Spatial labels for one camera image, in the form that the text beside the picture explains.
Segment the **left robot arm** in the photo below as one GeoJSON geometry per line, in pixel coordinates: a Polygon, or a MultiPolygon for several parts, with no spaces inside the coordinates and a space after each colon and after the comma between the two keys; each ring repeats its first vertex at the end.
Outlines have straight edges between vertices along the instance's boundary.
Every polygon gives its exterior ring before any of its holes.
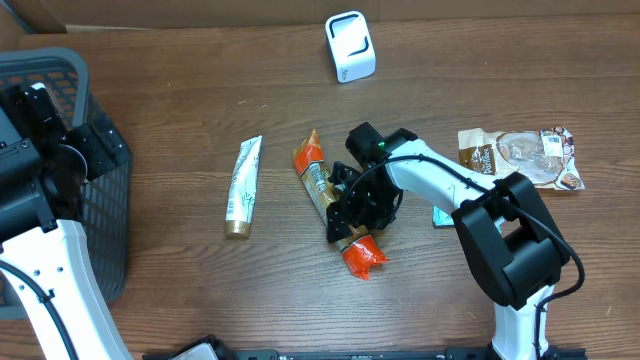
{"type": "Polygon", "coordinates": [[[48,359],[128,359],[95,275],[126,235],[131,152],[106,117],[67,125],[42,82],[1,92],[1,272],[48,359]]]}

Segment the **red orange spaghetti pack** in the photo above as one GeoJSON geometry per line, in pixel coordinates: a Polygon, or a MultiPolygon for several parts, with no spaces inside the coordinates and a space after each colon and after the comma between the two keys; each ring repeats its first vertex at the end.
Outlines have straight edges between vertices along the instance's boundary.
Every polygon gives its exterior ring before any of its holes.
{"type": "Polygon", "coordinates": [[[348,224],[340,216],[341,193],[330,181],[332,170],[316,129],[293,150],[292,163],[326,227],[327,242],[337,248],[353,276],[369,280],[370,269],[388,259],[364,225],[348,224]]]}

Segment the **white cream tube gold cap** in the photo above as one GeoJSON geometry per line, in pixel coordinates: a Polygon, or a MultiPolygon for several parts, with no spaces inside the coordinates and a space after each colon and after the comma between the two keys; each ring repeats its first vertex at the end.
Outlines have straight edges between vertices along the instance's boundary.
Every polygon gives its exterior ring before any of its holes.
{"type": "Polygon", "coordinates": [[[262,136],[241,143],[232,172],[225,215],[225,237],[247,239],[254,213],[262,136]]]}

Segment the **green teal snack packet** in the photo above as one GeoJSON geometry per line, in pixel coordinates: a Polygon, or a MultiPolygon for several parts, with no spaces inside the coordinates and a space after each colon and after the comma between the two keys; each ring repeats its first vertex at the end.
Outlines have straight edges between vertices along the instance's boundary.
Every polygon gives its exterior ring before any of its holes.
{"type": "Polygon", "coordinates": [[[437,206],[433,207],[432,222],[436,228],[454,226],[452,217],[437,206]]]}

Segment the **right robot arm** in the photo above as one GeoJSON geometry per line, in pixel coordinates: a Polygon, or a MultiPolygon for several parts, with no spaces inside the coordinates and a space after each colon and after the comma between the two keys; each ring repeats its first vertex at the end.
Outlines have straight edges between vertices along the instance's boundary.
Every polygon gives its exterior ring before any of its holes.
{"type": "Polygon", "coordinates": [[[451,216],[469,270],[495,304],[488,358],[559,358],[545,336],[546,310],[573,252],[526,176],[475,172],[404,128],[384,137],[364,122],[345,146],[360,167],[334,165],[340,198],[327,210],[328,242],[358,226],[382,230],[404,193],[421,196],[451,216]]]}

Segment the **beige brown snack pouch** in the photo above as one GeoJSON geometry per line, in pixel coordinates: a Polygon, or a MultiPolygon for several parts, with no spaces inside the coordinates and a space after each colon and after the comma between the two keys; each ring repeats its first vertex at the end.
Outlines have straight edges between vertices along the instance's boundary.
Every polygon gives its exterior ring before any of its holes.
{"type": "Polygon", "coordinates": [[[564,127],[532,131],[458,133],[460,163],[476,172],[505,177],[519,172],[535,187],[554,190],[585,188],[575,165],[573,135],[564,127]]]}

